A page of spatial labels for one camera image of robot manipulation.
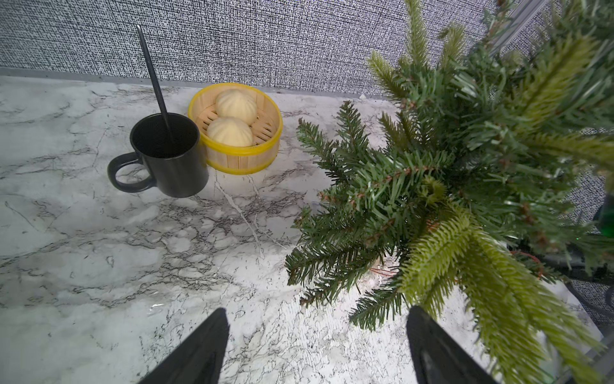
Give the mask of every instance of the artificial pine branch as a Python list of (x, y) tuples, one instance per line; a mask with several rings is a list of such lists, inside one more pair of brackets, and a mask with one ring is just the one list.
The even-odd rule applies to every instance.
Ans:
[(339, 145), (337, 141), (326, 140), (317, 125), (305, 122), (303, 119), (298, 120), (297, 137), (307, 153), (320, 158), (317, 164), (327, 170), (326, 174), (329, 177), (335, 181), (347, 181), (348, 178), (334, 153)]
[(532, 328), (544, 332), (548, 342), (556, 348), (565, 364), (571, 368), (578, 383), (595, 383), (597, 372), (588, 367), (578, 345), (598, 347), (580, 320), (569, 313), (564, 304), (541, 285), (520, 263), (513, 260), (492, 238), (475, 229), (475, 241), (484, 251), (489, 263), (503, 278)]
[(586, 160), (605, 169), (614, 168), (614, 141), (604, 141), (589, 135), (550, 135), (539, 133), (524, 142), (537, 151), (560, 157)]
[(392, 318), (401, 312), (405, 296), (401, 293), (398, 282), (401, 274), (396, 274), (380, 289), (367, 292), (361, 297), (356, 309), (349, 317), (350, 322), (361, 328), (375, 330), (375, 327), (382, 325), (392, 313)]
[(418, 66), (429, 64), (427, 55), (427, 35), (426, 26), (420, 11), (420, 0), (405, 0), (408, 15), (408, 39), (407, 52), (412, 63)]
[(543, 348), (503, 278), (476, 252), (467, 252), (458, 268), (467, 306), (493, 363), (492, 373), (502, 374), (506, 384), (541, 383)]
[(382, 88), (390, 94), (393, 100), (400, 101), (405, 95), (405, 90), (397, 80), (397, 75), (394, 73), (388, 61), (378, 52), (373, 51), (367, 63), (369, 67), (371, 67), (373, 73), (376, 74), (376, 78)]
[(526, 120), (525, 131), (535, 131), (557, 107), (572, 88), (575, 78), (586, 69), (594, 55), (596, 43), (589, 36), (567, 36), (554, 47), (546, 46), (535, 58), (512, 105)]
[(464, 48), (465, 27), (459, 24), (452, 24), (444, 29), (439, 35), (440, 39), (444, 39), (443, 53), (439, 61), (439, 67), (446, 68), (454, 61), (459, 61), (462, 50)]
[(588, 268), (614, 258), (614, 240), (560, 218), (579, 173), (614, 171), (612, 131), (601, 130), (614, 127), (614, 3), (565, 0), (548, 39), (523, 60), (492, 52), (511, 7), (501, 3), (464, 57), (461, 29), (449, 27), (431, 68), (418, 0), (406, 1), (407, 53), (396, 68), (377, 53), (368, 60), (399, 108), (397, 121), (380, 118), (385, 148), (367, 146), (351, 103), (338, 116), (339, 141), (300, 122), (299, 139), (334, 185), (320, 193), (322, 212), (297, 219), (302, 236), (286, 267), (290, 283), (310, 287), (301, 302), (322, 304), (386, 257), (399, 272), (359, 300), (354, 324), (374, 329), (403, 302), (438, 316), (457, 284), (505, 383), (540, 382), (542, 331), (578, 383), (596, 384), (577, 350), (595, 341), (543, 286), (558, 275), (500, 244), (553, 252), (571, 243)]

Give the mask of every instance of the gray marble veins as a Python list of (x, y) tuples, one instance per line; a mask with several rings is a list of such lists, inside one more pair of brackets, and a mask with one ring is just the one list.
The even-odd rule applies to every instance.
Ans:
[[(163, 91), (185, 114), (197, 89)], [(343, 99), (271, 97), (285, 124), (273, 164), (249, 176), (211, 170), (201, 193), (175, 199), (125, 194), (106, 177), (131, 151), (132, 125), (156, 112), (150, 87), (0, 77), (0, 382), (136, 383), (217, 307), (231, 333), (221, 383), (415, 382), (404, 318), (363, 331), (348, 324), (356, 290), (305, 310), (301, 288), (286, 285), (293, 219), (330, 184), (300, 149), (297, 122), (332, 135)], [(377, 117), (392, 105), (356, 103), (382, 144)], [(448, 301), (440, 324), (485, 364), (462, 294)]]

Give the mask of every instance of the black mug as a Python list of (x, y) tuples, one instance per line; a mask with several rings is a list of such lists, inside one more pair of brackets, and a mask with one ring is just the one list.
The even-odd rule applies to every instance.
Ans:
[[(200, 131), (192, 120), (176, 113), (168, 114), (169, 137), (161, 114), (149, 115), (136, 123), (130, 132), (134, 152), (111, 160), (107, 174), (111, 184), (121, 191), (135, 193), (158, 187), (171, 197), (188, 197), (200, 192), (207, 180), (205, 148)], [(115, 174), (121, 167), (143, 164), (150, 176), (134, 183), (119, 182)]]

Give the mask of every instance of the light green pine branch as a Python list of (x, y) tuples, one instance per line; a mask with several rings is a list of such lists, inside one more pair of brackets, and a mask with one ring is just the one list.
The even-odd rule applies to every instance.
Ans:
[(442, 201), (446, 195), (446, 186), (433, 176), (425, 176), (418, 192), (427, 205), (436, 205)]
[[(409, 303), (420, 304), (430, 292), (437, 294), (432, 291), (433, 284), (454, 268), (457, 258), (468, 248), (470, 226), (468, 217), (454, 215), (412, 246), (411, 259), (401, 266), (401, 287)], [(443, 299), (431, 297), (429, 302)]]
[(367, 60), (369, 67), (373, 71), (379, 85), (387, 91), (391, 98), (396, 101), (400, 101), (405, 97), (405, 89), (398, 81), (392, 66), (380, 55), (378, 52), (373, 51), (371, 57)]
[(450, 296), (452, 288), (454, 287), (454, 279), (457, 273), (457, 266), (454, 265), (448, 269), (448, 271), (442, 276), (438, 277), (431, 289), (422, 298), (420, 307), (424, 309), (433, 319), (438, 318), (443, 311), (443, 307), (446, 303), (446, 299)]
[(445, 42), (443, 43), (443, 53), (439, 62), (440, 68), (446, 68), (453, 61), (459, 61), (465, 47), (464, 34), (465, 27), (455, 23), (442, 31), (439, 38), (445, 39)]
[(543, 348), (503, 278), (475, 245), (460, 258), (458, 268), (459, 284), (491, 358), (492, 374), (502, 374), (506, 384), (541, 383)]
[(427, 56), (427, 33), (420, 0), (405, 0), (408, 15), (408, 39), (407, 52), (416, 65), (427, 66), (429, 57)]
[(511, 101), (526, 121), (520, 131), (535, 131), (555, 114), (576, 77), (591, 62), (595, 48), (593, 38), (582, 35), (569, 35), (554, 47), (544, 47)]
[(614, 141), (606, 141), (598, 136), (539, 133), (527, 136), (523, 142), (540, 152), (585, 160), (608, 170), (614, 170)]
[(573, 372), (576, 382), (600, 382), (599, 374), (590, 367), (589, 359), (579, 349), (580, 345), (599, 346), (584, 324), (488, 234), (476, 227), (474, 239), (484, 251), (488, 264), (502, 277), (528, 323), (533, 329), (544, 332), (548, 342)]

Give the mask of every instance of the mug handle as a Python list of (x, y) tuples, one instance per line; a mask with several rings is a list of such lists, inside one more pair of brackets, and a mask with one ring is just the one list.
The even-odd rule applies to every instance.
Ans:
[(136, 192), (140, 192), (142, 190), (149, 189), (151, 187), (155, 187), (155, 179), (149, 176), (145, 180), (141, 180), (133, 183), (125, 183), (117, 181), (115, 178), (115, 174), (121, 168), (130, 165), (130, 164), (143, 164), (141, 158), (136, 154), (136, 152), (132, 152), (129, 154), (119, 155), (109, 163), (107, 167), (107, 175), (109, 176), (109, 180), (111, 180), (111, 184), (122, 192), (128, 192), (129, 194), (133, 194)]

